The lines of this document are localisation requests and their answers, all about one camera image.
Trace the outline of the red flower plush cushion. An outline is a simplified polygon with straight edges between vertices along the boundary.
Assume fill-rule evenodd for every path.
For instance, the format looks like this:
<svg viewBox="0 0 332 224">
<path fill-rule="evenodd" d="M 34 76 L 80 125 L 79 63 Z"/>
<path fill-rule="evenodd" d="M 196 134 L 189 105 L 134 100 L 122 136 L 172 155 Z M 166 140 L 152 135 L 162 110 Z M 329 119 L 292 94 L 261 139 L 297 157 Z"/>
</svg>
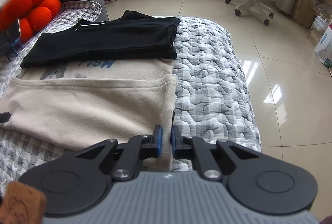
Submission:
<svg viewBox="0 0 332 224">
<path fill-rule="evenodd" d="M 24 44 L 45 28 L 60 9 L 60 0 L 9 0 L 1 10 L 1 31 L 18 21 Z"/>
</svg>

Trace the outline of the blue stool phone stand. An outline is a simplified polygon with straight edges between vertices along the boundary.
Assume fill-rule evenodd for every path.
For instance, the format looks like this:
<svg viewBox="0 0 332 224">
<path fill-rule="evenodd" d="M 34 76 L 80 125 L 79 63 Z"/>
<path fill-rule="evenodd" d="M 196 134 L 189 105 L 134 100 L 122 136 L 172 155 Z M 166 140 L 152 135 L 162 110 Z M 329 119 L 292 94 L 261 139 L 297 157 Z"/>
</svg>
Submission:
<svg viewBox="0 0 332 224">
<path fill-rule="evenodd" d="M 23 49 L 20 38 L 16 38 L 15 40 L 13 40 L 12 42 L 8 42 L 5 45 L 5 48 L 3 50 L 3 54 L 5 55 L 5 57 L 7 58 L 8 61 L 12 60 L 12 55 L 14 55 L 15 57 L 18 57 L 18 50 L 17 47 L 19 49 Z"/>
</svg>

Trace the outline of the white blue paper bag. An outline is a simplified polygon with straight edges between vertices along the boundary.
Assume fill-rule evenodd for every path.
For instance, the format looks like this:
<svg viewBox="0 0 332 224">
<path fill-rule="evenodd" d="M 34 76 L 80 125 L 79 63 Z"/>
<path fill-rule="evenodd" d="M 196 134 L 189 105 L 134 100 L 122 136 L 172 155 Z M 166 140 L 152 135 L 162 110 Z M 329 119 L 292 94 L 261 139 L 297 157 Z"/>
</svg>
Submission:
<svg viewBox="0 0 332 224">
<path fill-rule="evenodd" d="M 314 52 L 319 60 L 327 67 L 332 66 L 332 24 L 328 25 L 322 38 L 316 45 Z"/>
</svg>

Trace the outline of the brown furry patch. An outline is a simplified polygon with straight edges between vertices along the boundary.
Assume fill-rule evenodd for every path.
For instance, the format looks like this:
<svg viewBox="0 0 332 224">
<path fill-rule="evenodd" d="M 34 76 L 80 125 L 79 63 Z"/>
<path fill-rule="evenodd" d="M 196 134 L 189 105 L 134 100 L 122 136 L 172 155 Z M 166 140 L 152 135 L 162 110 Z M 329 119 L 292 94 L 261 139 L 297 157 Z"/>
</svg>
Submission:
<svg viewBox="0 0 332 224">
<path fill-rule="evenodd" d="M 46 211 L 47 198 L 41 191 L 20 182 L 7 185 L 1 202 L 1 223 L 39 224 Z"/>
</svg>

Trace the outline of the grey checked quilted bedcover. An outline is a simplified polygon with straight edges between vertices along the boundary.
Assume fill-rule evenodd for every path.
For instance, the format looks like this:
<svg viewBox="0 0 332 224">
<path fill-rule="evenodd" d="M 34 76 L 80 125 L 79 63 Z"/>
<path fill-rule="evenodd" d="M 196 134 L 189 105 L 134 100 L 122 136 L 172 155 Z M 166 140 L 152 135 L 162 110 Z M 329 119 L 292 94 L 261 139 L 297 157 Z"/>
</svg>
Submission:
<svg viewBox="0 0 332 224">
<path fill-rule="evenodd" d="M 182 17 L 175 48 L 175 103 L 166 104 L 152 96 L 145 111 L 173 109 L 174 123 L 183 136 L 199 136 L 211 144 L 230 140 L 260 152 L 246 76 L 233 51 L 231 35 L 215 22 Z M 27 170 L 90 145 L 79 134 L 52 139 L 1 124 L 1 192 Z"/>
</svg>

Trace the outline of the cream black raglan sweatshirt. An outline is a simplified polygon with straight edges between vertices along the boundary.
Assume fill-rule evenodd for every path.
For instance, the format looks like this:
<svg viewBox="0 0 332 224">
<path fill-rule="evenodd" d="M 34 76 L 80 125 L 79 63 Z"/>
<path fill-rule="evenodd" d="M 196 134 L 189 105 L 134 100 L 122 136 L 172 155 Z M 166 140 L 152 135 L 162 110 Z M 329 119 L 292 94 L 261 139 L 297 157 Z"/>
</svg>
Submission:
<svg viewBox="0 0 332 224">
<path fill-rule="evenodd" d="M 1 112 L 10 113 L 1 129 L 77 151 L 107 138 L 127 142 L 159 125 L 161 157 L 146 163 L 169 171 L 180 23 L 125 11 L 114 21 L 81 20 L 41 34 L 1 96 Z"/>
</svg>

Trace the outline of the smartphone playing video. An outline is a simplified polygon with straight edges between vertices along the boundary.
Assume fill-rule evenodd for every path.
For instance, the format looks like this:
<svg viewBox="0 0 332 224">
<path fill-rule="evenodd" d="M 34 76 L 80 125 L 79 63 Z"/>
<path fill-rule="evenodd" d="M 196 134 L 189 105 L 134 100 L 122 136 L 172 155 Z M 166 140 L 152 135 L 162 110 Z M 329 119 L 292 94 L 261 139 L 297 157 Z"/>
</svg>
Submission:
<svg viewBox="0 0 332 224">
<path fill-rule="evenodd" d="M 16 20 L 7 30 L 1 32 L 1 55 L 4 55 L 5 45 L 18 37 L 20 38 L 20 29 L 18 20 Z"/>
</svg>

